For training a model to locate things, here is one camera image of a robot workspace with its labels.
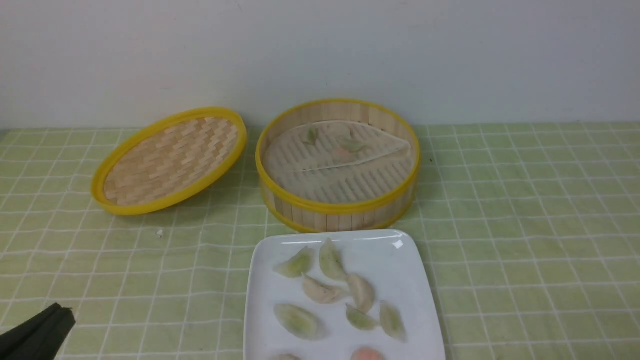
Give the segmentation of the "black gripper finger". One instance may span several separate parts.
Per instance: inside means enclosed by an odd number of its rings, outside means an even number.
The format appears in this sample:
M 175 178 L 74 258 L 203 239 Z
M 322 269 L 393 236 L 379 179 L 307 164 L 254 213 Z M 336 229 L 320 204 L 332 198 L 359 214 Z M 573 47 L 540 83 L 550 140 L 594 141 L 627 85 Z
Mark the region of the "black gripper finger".
M 2 360 L 54 360 L 63 343 L 63 310 L 55 303 L 0 339 Z
M 21 360 L 54 360 L 76 325 L 71 308 L 46 308 L 26 322 Z

